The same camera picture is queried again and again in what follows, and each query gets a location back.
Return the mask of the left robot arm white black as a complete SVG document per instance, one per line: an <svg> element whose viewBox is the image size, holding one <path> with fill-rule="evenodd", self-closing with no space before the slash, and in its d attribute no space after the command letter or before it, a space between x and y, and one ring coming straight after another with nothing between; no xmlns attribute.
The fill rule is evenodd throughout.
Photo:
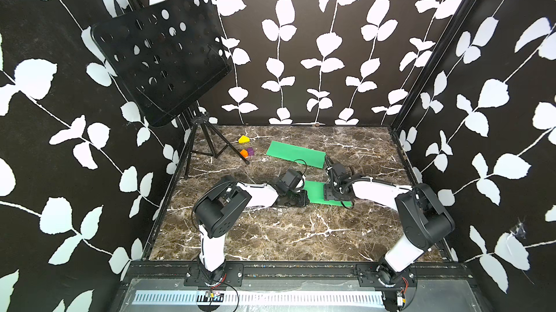
<svg viewBox="0 0 556 312"><path fill-rule="evenodd" d="M224 281L225 236L244 210L308 206L305 181L300 171L292 169L272 183L263 184L242 183L227 175L197 200L192 220L201 235L198 260L208 286L214 287Z"/></svg>

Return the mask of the green rectangular paper sheet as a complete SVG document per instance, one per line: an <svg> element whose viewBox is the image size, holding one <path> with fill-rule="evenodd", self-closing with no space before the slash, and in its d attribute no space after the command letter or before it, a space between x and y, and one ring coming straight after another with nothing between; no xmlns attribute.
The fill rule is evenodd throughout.
<svg viewBox="0 0 556 312"><path fill-rule="evenodd" d="M290 145L277 141L272 141L266 155L280 158L286 161L305 161L308 167L315 167L322 169L325 165L325 152L315 151L309 148L304 148L296 145Z"/></svg>

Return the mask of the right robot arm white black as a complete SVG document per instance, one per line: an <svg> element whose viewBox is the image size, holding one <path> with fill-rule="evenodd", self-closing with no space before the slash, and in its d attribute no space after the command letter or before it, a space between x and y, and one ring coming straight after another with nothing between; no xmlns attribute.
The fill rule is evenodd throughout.
<svg viewBox="0 0 556 312"><path fill-rule="evenodd" d="M395 185L356 174L340 162L325 158L328 182L324 199L355 203L369 200L398 212L403 234L379 260L375 269L386 287L402 278L404 271L456 229L455 221L427 184Z"/></svg>

